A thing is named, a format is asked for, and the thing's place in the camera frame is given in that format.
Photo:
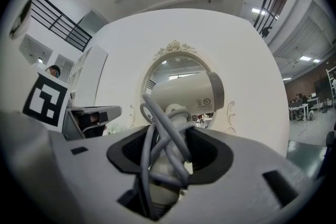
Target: ceiling light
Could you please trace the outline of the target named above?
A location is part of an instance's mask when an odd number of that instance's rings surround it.
[[[300,60],[303,60],[303,61],[309,61],[311,58],[309,58],[309,57],[306,57],[306,56],[302,56],[301,58],[300,58]]]
[[[252,12],[260,13],[260,10],[257,9],[257,8],[253,8],[253,9],[252,9]]]

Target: white cylindrical device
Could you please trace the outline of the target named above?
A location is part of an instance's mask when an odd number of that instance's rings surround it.
[[[191,115],[212,113],[224,106],[224,87],[214,72],[164,81],[156,84],[151,97],[163,111],[170,104],[184,106]]]

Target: desk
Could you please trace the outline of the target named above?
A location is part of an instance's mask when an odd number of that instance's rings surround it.
[[[317,111],[320,111],[320,98],[319,97],[316,97],[314,99],[309,99],[308,102],[313,102],[313,101],[316,101],[317,102]]]
[[[306,110],[307,110],[307,115],[308,115],[308,104],[302,104],[301,106],[298,106],[296,108],[288,108],[288,109],[289,109],[289,112],[290,112],[289,114],[292,120],[293,120],[292,111],[303,109],[303,113],[304,113],[303,120],[306,121]]]

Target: decorative floral carving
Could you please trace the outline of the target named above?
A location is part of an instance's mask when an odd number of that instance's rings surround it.
[[[135,109],[134,109],[134,106],[130,105],[130,109],[131,109],[131,113],[130,116],[132,117],[132,123],[131,123],[131,126],[130,126],[130,129],[134,128],[134,123],[135,123]]]
[[[227,132],[228,130],[230,130],[230,129],[233,130],[235,133],[237,133],[236,130],[232,127],[232,123],[231,123],[231,117],[236,115],[236,114],[231,113],[231,110],[232,110],[232,108],[233,108],[234,105],[235,105],[235,102],[234,102],[234,101],[231,101],[231,102],[229,103],[229,105],[227,106],[226,115],[227,115],[227,117],[228,117],[228,121],[229,121],[230,127],[228,127],[228,128],[225,130],[224,133],[226,133],[226,132]]]
[[[169,52],[173,52],[173,51],[187,51],[187,52],[192,52],[192,53],[196,53],[196,49],[187,45],[187,44],[182,44],[176,40],[174,40],[173,42],[169,43],[165,48],[160,48],[159,52],[154,55],[154,60],[156,60],[157,58],[168,54]]]

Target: black cap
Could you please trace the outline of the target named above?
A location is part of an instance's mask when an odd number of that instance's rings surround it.
[[[58,75],[61,75],[61,70],[57,65],[50,66],[49,68],[55,69],[58,72]]]

